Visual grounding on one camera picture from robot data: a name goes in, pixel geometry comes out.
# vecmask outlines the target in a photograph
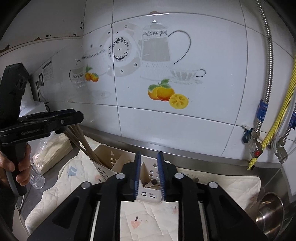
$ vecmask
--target teapot lid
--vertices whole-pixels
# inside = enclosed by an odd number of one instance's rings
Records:
[[[151,25],[147,25],[143,28],[143,30],[161,30],[161,29],[166,29],[168,27],[165,27],[161,25],[160,23],[157,23],[156,20],[153,20]]]

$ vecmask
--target teapot illustration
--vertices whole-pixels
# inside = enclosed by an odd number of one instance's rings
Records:
[[[168,34],[167,27],[153,20],[151,25],[143,28],[141,42],[141,77],[147,80],[160,81],[170,76],[170,64],[172,62],[168,38],[176,33],[181,32],[189,38],[189,47],[187,51],[173,64],[179,62],[189,51],[191,38],[183,30],[176,30]]]

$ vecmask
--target black handle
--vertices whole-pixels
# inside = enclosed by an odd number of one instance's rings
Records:
[[[16,197],[24,196],[27,193],[27,188],[21,186],[17,181],[16,177],[20,173],[18,170],[18,163],[24,158],[26,151],[27,142],[18,143],[12,146],[3,146],[1,152],[7,156],[15,165],[13,172],[6,171],[6,176],[13,194]]]

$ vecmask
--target sleeve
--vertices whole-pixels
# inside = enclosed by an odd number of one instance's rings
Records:
[[[16,202],[12,190],[0,185],[0,214],[11,231]]]

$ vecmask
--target beige plastic basket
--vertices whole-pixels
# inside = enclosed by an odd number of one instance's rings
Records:
[[[120,150],[107,145],[99,145],[94,150],[94,153],[103,161],[108,161],[112,164],[112,169],[110,170],[94,162],[95,167],[98,169],[104,180],[107,180],[109,177],[121,172],[123,165],[134,161],[136,155],[135,153]],[[153,179],[157,180],[157,185],[150,188],[144,187]],[[162,201],[157,159],[155,158],[141,155],[141,170],[137,200],[151,203],[160,203]]]

